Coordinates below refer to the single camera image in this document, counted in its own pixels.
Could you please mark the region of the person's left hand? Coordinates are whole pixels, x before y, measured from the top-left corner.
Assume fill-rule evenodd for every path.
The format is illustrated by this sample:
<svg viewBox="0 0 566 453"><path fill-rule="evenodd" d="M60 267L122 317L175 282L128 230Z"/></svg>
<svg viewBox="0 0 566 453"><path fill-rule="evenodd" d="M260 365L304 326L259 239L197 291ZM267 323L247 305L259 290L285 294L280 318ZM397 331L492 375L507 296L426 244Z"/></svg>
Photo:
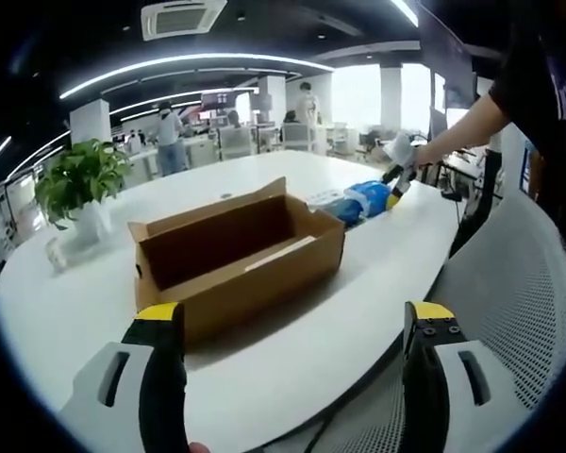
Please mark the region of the person's left hand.
<svg viewBox="0 0 566 453"><path fill-rule="evenodd" d="M189 451L191 453L211 453L210 448L202 442L194 440L191 437L191 433L188 429L186 429L187 440L189 445Z"/></svg>

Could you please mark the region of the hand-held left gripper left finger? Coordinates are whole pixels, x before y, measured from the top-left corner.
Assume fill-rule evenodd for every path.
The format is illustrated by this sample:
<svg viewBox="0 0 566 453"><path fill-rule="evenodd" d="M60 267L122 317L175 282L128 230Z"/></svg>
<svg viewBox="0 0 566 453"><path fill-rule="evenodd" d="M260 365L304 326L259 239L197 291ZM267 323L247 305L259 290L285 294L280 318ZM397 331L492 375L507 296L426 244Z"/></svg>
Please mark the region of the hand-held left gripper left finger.
<svg viewBox="0 0 566 453"><path fill-rule="evenodd" d="M185 309L140 311L75 375L58 419L90 452L186 452Z"/></svg>

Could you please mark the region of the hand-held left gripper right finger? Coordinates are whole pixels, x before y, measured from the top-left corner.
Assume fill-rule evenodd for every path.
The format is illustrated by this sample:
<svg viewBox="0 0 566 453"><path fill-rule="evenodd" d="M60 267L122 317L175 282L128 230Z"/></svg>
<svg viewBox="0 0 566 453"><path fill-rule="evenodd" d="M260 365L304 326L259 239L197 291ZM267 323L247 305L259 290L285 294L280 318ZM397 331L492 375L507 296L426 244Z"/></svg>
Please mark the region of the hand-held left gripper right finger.
<svg viewBox="0 0 566 453"><path fill-rule="evenodd" d="M527 419L513 375L446 307L406 304L405 452L497 452Z"/></svg>

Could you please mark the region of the person's right hand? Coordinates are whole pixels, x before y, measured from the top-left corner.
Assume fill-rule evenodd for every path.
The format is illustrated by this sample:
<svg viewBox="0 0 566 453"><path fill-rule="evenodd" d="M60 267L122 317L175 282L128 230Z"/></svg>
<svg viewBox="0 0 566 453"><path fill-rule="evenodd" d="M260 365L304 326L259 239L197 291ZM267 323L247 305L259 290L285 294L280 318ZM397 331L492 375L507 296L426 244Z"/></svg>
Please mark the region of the person's right hand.
<svg viewBox="0 0 566 453"><path fill-rule="evenodd" d="M420 168L434 164L440 161L444 155L445 152L441 151L433 142L421 145L415 148L414 167Z"/></svg>

